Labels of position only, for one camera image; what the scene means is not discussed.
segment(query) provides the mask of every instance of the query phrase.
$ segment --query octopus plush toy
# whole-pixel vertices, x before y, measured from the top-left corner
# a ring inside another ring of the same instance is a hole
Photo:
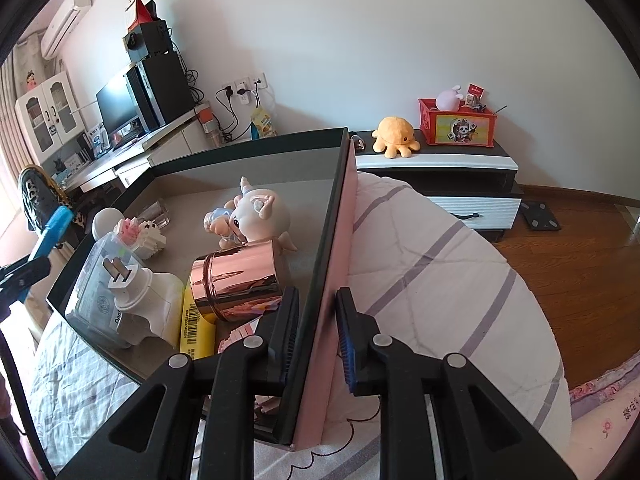
[[[376,139],[373,151],[385,152],[386,158],[394,158],[398,152],[402,156],[411,156],[420,149],[420,142],[414,138],[414,127],[402,117],[385,117],[371,136]]]
[[[204,217],[205,231],[221,237],[220,248],[276,238],[284,250],[297,251],[289,236],[289,209],[278,194],[271,189],[254,189],[245,177],[240,180],[240,189],[242,195]]]

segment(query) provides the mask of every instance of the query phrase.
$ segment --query orange plush toy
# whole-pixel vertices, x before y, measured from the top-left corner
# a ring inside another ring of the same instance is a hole
[[[414,127],[402,117],[385,117],[371,136],[376,139],[373,151],[385,152],[386,158],[394,158],[398,152],[402,156],[411,156],[420,149],[420,142],[414,138]]]

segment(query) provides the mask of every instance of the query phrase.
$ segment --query rose gold canister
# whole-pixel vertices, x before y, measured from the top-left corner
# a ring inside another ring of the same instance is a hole
[[[251,242],[196,259],[191,292],[208,321],[249,320],[279,306],[288,279],[280,245],[274,240]]]

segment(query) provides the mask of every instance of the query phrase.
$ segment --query white quilt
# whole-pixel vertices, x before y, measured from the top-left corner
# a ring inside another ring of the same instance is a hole
[[[375,315],[383,333],[416,352],[471,358],[563,450],[571,413],[558,346],[533,294],[498,251],[390,178],[358,174],[355,218],[349,285],[358,310]],[[52,317],[36,354],[30,405],[56,472],[135,389],[60,316]],[[256,443],[255,477],[377,479],[379,418],[353,422],[377,410],[377,398],[348,393],[336,358],[322,445],[286,452]]]

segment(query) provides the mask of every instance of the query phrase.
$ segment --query red basket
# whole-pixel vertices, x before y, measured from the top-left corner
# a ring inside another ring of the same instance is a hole
[[[457,112],[443,112],[436,108],[436,99],[418,99],[420,129],[427,144],[455,146],[494,146],[495,118],[489,108],[478,113],[460,102]]]

